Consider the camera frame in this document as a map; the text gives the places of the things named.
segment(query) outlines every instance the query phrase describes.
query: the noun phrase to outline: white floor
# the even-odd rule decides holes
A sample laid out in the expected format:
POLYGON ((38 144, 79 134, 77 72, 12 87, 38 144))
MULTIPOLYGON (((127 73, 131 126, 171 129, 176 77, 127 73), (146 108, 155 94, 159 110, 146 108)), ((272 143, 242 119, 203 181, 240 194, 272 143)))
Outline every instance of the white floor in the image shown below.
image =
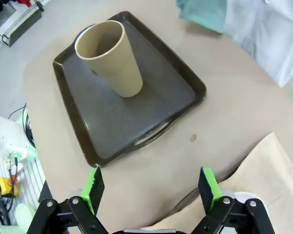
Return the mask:
MULTIPOLYGON (((8 117, 24 105, 22 73, 26 64, 71 24, 92 14, 101 1, 52 0, 44 6, 42 19, 11 48, 3 46, 0 49, 0 115, 8 117)), ((285 90, 293 99, 293 79, 285 90)))

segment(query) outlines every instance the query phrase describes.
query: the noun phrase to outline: table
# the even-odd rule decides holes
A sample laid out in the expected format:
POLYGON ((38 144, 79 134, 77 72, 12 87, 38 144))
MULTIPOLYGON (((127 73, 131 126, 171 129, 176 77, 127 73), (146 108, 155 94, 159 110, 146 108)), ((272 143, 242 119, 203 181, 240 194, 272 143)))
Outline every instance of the table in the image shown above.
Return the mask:
POLYGON ((224 176, 272 131, 293 162, 293 103, 229 37, 179 19, 170 0, 109 0, 91 18, 72 25, 24 71, 31 126, 55 199, 60 202, 82 188, 91 168, 75 137, 52 61, 83 28, 124 10, 188 64, 208 95, 158 140, 102 169, 105 192, 98 218, 109 232, 142 227, 167 214, 197 186, 201 166, 224 176))

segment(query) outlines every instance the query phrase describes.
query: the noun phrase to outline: screw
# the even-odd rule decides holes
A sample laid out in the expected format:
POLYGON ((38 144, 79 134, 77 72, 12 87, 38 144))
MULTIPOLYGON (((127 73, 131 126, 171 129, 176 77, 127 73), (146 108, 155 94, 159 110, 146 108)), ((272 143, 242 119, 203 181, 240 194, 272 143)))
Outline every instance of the screw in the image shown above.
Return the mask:
POLYGON ((230 204, 230 199, 229 199, 229 198, 224 198, 223 202, 224 202, 225 204, 230 204))
POLYGON ((53 202, 52 201, 49 201, 48 203, 47 203, 47 207, 51 207, 53 205, 53 202))
POLYGON ((256 206, 256 202, 255 201, 250 201, 250 206, 256 206))
POLYGON ((79 200, 78 200, 77 198, 75 198, 75 199, 72 200, 72 203, 73 203, 74 205, 76 205, 78 202, 79 202, 79 200))

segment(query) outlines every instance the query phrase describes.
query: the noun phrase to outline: tray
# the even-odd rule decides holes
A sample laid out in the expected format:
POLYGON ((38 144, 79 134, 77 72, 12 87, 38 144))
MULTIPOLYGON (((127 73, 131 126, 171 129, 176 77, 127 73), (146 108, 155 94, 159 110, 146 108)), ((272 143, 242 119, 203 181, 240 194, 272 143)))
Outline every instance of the tray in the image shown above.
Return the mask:
POLYGON ((77 57, 75 41, 53 61, 65 107, 90 166, 105 166, 151 143, 207 93, 197 75, 130 12, 110 19, 124 25, 141 72, 144 84, 136 96, 118 96, 91 72, 77 57))

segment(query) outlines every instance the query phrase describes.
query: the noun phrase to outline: light blue fabric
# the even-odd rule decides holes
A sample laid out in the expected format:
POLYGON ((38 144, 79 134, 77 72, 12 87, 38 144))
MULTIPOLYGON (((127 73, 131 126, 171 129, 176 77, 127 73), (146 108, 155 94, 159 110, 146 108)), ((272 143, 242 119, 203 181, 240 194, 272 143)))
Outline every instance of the light blue fabric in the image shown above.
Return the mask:
POLYGON ((224 32, 227 0, 176 0, 176 5, 180 8, 180 18, 224 32))

